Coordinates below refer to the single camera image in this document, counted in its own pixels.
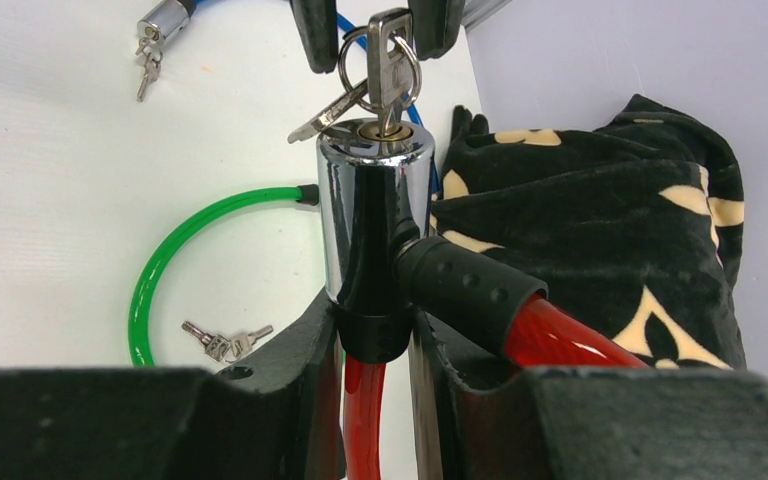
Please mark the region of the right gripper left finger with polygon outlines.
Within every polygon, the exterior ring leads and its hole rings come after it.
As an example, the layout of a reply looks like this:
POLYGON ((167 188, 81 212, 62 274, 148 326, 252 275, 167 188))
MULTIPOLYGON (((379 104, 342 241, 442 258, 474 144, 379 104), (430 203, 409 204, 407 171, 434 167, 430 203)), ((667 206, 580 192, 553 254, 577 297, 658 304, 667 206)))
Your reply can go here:
POLYGON ((217 373, 0 370, 0 479, 339 479, 336 328, 325 294, 217 373))

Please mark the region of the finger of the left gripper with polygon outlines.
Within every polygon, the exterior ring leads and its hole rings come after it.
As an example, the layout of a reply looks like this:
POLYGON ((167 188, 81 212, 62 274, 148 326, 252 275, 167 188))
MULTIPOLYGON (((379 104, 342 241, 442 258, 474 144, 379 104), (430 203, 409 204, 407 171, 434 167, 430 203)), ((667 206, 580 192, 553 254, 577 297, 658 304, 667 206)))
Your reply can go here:
POLYGON ((438 59, 457 42, 465 0, 408 0, 415 51, 421 61, 438 59))
POLYGON ((311 71, 328 74, 338 60, 335 0, 290 0, 291 12, 311 71))

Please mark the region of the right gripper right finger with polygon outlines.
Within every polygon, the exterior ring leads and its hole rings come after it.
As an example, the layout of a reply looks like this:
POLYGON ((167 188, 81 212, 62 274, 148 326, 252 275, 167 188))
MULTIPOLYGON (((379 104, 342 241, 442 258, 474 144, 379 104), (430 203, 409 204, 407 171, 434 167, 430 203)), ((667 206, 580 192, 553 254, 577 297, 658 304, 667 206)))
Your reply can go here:
POLYGON ((751 372, 520 369, 424 316, 409 362, 422 479, 768 479, 751 372))

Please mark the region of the red cable lock keys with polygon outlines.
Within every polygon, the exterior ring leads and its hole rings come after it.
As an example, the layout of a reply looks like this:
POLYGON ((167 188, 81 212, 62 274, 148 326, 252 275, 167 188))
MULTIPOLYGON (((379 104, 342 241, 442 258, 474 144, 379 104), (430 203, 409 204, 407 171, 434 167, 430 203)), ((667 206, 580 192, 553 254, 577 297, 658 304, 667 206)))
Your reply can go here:
POLYGON ((364 129, 372 140, 398 141, 407 137, 401 125, 404 111, 412 108, 422 88, 422 73, 413 48, 413 21, 407 8, 393 8, 373 15, 367 24, 356 26, 337 14, 337 29, 343 34, 337 60, 337 72, 345 92, 308 122, 287 137, 292 144, 313 138, 352 107, 359 106, 377 116, 364 129), (350 82, 346 56, 358 44, 366 54, 367 77, 357 84, 350 82))

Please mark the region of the red cable lock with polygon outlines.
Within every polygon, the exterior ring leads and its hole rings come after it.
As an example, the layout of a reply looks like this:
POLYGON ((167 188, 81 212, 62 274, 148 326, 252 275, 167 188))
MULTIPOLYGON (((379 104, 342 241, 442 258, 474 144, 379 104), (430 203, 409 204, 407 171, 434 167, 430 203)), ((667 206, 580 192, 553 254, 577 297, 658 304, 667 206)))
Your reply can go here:
POLYGON ((550 303, 547 285, 432 234, 435 144, 409 123, 337 122, 316 141, 326 292, 345 351, 347 474, 377 479, 386 366, 420 313, 520 367, 640 367, 550 303))

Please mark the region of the green cable lock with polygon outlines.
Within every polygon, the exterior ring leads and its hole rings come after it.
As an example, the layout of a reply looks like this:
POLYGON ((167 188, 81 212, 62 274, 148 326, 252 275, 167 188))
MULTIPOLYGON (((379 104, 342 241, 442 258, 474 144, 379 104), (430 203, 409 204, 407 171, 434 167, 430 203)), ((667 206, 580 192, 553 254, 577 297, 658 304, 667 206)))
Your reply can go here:
POLYGON ((134 367, 155 365, 150 338, 152 304, 163 273, 179 251, 202 230, 224 217, 273 202, 316 206, 320 202, 320 195, 314 184, 269 187, 231 195, 200 209, 160 242, 142 268, 129 304, 127 346, 134 367))

